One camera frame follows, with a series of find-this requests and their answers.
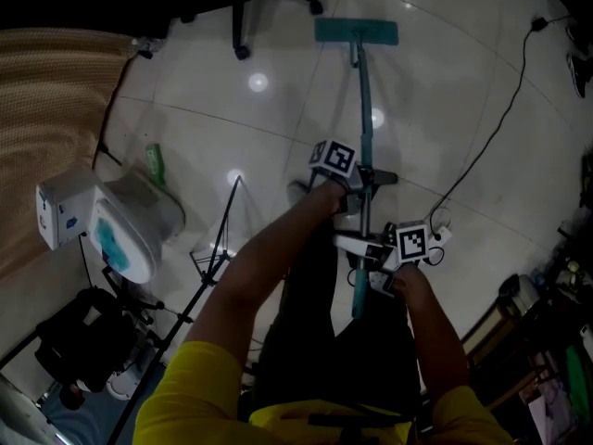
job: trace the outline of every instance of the black pants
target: black pants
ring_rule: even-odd
[[[317,230],[284,283],[259,356],[252,410],[323,399],[414,414],[420,381],[403,302],[369,290],[363,317],[334,335],[333,230],[331,222]]]

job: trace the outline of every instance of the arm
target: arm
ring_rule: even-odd
[[[468,385],[465,352],[424,274],[406,264],[396,279],[410,312],[424,384],[435,404],[446,392]]]
[[[225,270],[185,341],[218,345],[244,364],[259,307],[344,194],[339,184],[325,182],[251,239]]]

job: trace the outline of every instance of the teal mop head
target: teal mop head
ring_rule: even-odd
[[[315,40],[324,42],[370,43],[391,45],[398,43],[397,24],[380,19],[316,19]]]

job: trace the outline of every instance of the power cord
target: power cord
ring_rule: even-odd
[[[429,212],[429,214],[427,216],[428,217],[428,223],[430,225],[430,232],[435,237],[435,240],[436,241],[440,241],[441,240],[441,235],[438,234],[438,233],[436,233],[435,232],[435,229],[433,227],[433,217],[435,216],[435,211],[440,208],[440,206],[450,196],[450,194],[453,192],[453,190],[455,188],[457,188],[457,186],[465,179],[465,177],[472,170],[473,166],[477,163],[477,161],[482,157],[482,155],[484,155],[484,152],[486,151],[486,149],[490,145],[490,142],[492,142],[492,139],[496,136],[496,134],[500,130],[500,127],[502,127],[502,122],[504,122],[505,118],[507,117],[507,115],[511,111],[512,105],[515,102],[515,98],[517,97],[517,95],[519,94],[519,91],[521,90],[521,86],[523,85],[523,76],[525,74],[525,65],[526,65],[525,48],[527,46],[527,40],[529,39],[529,36],[531,36],[531,34],[533,32],[541,32],[544,28],[546,28],[548,25],[550,25],[550,23],[554,23],[556,21],[561,21],[563,19],[568,19],[570,17],[571,17],[570,15],[566,15],[566,16],[561,17],[559,19],[551,19],[550,21],[547,21],[546,19],[543,19],[543,18],[538,18],[538,19],[534,19],[531,22],[531,28],[529,29],[529,32],[527,32],[527,34],[525,35],[525,37],[523,39],[523,65],[521,66],[521,75],[519,77],[519,84],[517,85],[517,89],[515,89],[515,92],[512,95],[511,102],[509,103],[509,106],[507,107],[507,109],[502,114],[502,117],[500,118],[500,121],[498,122],[497,128],[488,137],[488,140],[486,140],[486,143],[484,144],[484,147],[482,148],[482,150],[480,150],[480,153],[478,153],[475,156],[475,158],[473,159],[472,163],[470,163],[470,166],[467,167],[467,169],[465,170],[465,172],[463,172],[463,174],[458,178],[458,180],[453,184],[453,186],[450,187],[450,189],[447,191],[447,193],[443,197],[441,197],[439,199],[439,201],[433,206],[433,208],[430,210],[430,212]]]

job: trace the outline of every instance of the white tile floor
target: white tile floor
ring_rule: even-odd
[[[509,103],[530,19],[565,12],[557,0],[322,1],[326,16],[399,26],[399,46],[367,48],[373,106],[385,114],[375,131],[376,164],[402,179],[375,199],[375,230],[387,221],[423,218],[455,182]],[[359,140],[358,76],[343,45],[315,43],[307,6],[250,3],[246,39],[253,55],[243,62],[231,49],[230,21],[227,8],[176,23],[159,54],[132,63],[107,125],[107,145],[129,164],[144,161],[146,143],[160,143],[167,183],[187,213],[185,233],[166,249],[148,286],[175,310],[199,284],[188,252],[196,244],[208,248],[231,190],[229,172],[240,171],[246,181],[232,215],[238,248],[287,209],[284,188],[308,175],[312,144],[328,135]],[[454,237],[447,256],[426,268],[460,335],[509,274],[529,272],[547,258],[557,226],[578,204],[593,100],[574,93],[563,25],[531,37],[524,88],[498,138],[448,203]],[[250,81],[264,89],[251,90]],[[113,175],[108,164],[99,159],[103,176]],[[349,319],[346,272],[341,260],[336,329]],[[261,310],[255,338],[264,338],[279,298],[277,289]],[[160,314],[158,330],[167,331],[173,320]]]

